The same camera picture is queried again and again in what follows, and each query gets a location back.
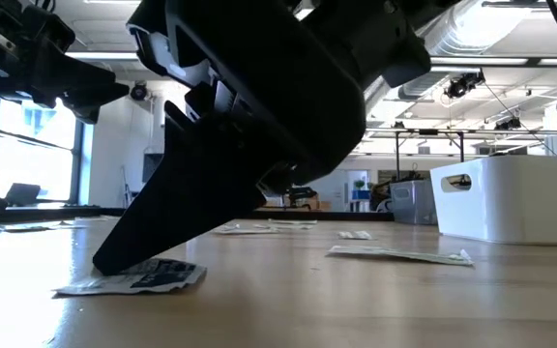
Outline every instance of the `white plastic bin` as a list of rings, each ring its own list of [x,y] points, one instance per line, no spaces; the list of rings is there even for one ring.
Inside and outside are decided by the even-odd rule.
[[[468,175],[469,189],[449,177]],[[557,245],[557,157],[504,156],[431,170],[445,235],[506,244]]]

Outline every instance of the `window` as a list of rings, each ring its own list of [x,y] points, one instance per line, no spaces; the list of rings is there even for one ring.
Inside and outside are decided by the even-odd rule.
[[[418,147],[418,154],[419,155],[431,155],[431,148],[428,146],[419,146]]]
[[[40,185],[38,198],[67,201],[72,174],[72,152],[0,137],[0,197],[22,183]]]
[[[0,101],[0,196],[22,183],[39,185],[39,199],[76,201],[77,122],[60,102],[46,109],[29,101]]]
[[[0,197],[14,183],[39,185],[38,199],[77,201],[82,126],[58,102],[0,101]]]
[[[58,102],[54,109],[44,109],[32,102],[22,105],[1,101],[0,131],[28,136],[53,145],[72,149],[74,146],[73,113]]]

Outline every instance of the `white paper scrap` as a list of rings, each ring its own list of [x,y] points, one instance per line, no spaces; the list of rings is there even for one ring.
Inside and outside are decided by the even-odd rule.
[[[362,240],[370,241],[373,238],[366,231],[355,231],[355,232],[338,232],[338,237],[346,240]]]
[[[280,233],[279,230],[276,228],[268,228],[268,229],[261,229],[261,228],[236,228],[232,230],[214,230],[214,233],[221,234],[221,235],[242,235],[242,234],[274,234]]]
[[[275,219],[269,218],[268,221],[270,221],[271,223],[290,224],[290,225],[313,225],[313,224],[317,224],[317,220],[311,220],[311,221],[307,221],[307,220],[275,220]]]
[[[112,216],[99,216],[99,217],[75,217],[77,221],[110,221],[110,220],[117,220],[119,217],[112,217]]]
[[[255,225],[255,228],[243,228],[239,224],[235,225],[223,225],[217,227],[212,232],[221,235],[244,235],[244,234],[272,234],[278,233],[277,228],[271,228],[270,226]]]
[[[262,225],[262,224],[256,224],[254,225],[255,228],[260,228],[260,229],[277,229],[280,231],[294,231],[294,230],[310,230],[313,227],[311,225],[294,225],[294,226],[286,226],[286,225],[278,225],[278,224],[273,224],[273,225]]]
[[[75,226],[65,221],[0,225],[0,231],[10,232],[10,233],[41,232],[41,231],[58,230],[58,229],[78,229],[78,228],[85,228],[85,227]]]
[[[195,284],[205,267],[190,263],[150,259],[119,275],[90,276],[71,285],[55,289],[60,295],[100,295],[100,294],[137,294],[141,292],[166,293]]]
[[[470,258],[470,255],[468,255],[465,250],[462,250],[457,254],[439,255],[431,253],[401,251],[380,246],[333,246],[330,250],[328,250],[328,252],[330,254],[393,256],[457,266],[474,265],[474,262]]]

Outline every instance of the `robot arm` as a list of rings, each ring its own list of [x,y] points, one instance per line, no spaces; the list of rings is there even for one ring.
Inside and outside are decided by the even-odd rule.
[[[59,98],[86,123],[128,93],[115,74],[66,56],[74,32],[57,15],[0,0],[0,98],[55,107]]]
[[[428,73],[413,26],[454,3],[323,0],[299,22],[299,1],[142,1],[139,59],[191,91],[165,105],[162,163],[95,266],[115,274],[333,171],[365,132],[364,89]]]

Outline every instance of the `desk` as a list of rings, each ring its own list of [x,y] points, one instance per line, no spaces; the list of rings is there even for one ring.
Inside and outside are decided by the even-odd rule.
[[[52,299],[91,270],[113,221],[0,233],[0,347],[554,347],[557,247],[440,237],[431,227],[320,222],[283,235],[204,235],[164,256],[208,267],[178,294]],[[254,224],[255,221],[238,221]],[[339,241],[366,230],[376,241]],[[325,257],[333,245],[464,248],[475,268]]]

